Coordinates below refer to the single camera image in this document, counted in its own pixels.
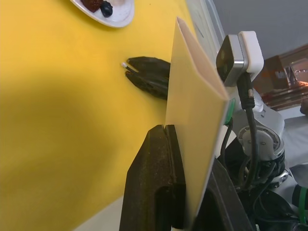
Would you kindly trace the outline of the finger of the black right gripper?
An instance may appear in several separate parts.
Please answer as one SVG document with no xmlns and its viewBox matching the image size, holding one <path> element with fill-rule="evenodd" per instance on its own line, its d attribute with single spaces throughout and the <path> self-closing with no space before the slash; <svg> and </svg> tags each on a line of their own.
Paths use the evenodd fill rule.
<svg viewBox="0 0 308 231">
<path fill-rule="evenodd" d="M 140 90 L 159 99 L 167 100 L 169 78 L 158 75 L 140 76 L 132 72 L 125 72 L 127 79 Z"/>
<path fill-rule="evenodd" d="M 159 77 L 169 78 L 170 63 L 162 59 L 140 56 L 128 58 L 127 63 L 140 74 L 154 74 Z"/>
</svg>

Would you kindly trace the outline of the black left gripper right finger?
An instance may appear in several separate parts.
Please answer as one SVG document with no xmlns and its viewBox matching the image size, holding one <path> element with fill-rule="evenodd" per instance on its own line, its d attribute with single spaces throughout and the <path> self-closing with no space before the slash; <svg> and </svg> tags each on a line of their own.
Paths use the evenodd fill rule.
<svg viewBox="0 0 308 231">
<path fill-rule="evenodd" d="M 193 231 L 249 231 L 251 223 L 224 166 L 214 160 Z"/>
</svg>

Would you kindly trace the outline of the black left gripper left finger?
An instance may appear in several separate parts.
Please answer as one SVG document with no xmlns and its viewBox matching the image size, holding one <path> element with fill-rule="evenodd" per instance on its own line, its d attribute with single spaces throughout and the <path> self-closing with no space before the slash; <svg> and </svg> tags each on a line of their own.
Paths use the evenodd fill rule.
<svg viewBox="0 0 308 231">
<path fill-rule="evenodd" d="M 119 229 L 183 229 L 186 182 L 174 125 L 150 129 L 128 169 Z"/>
</svg>

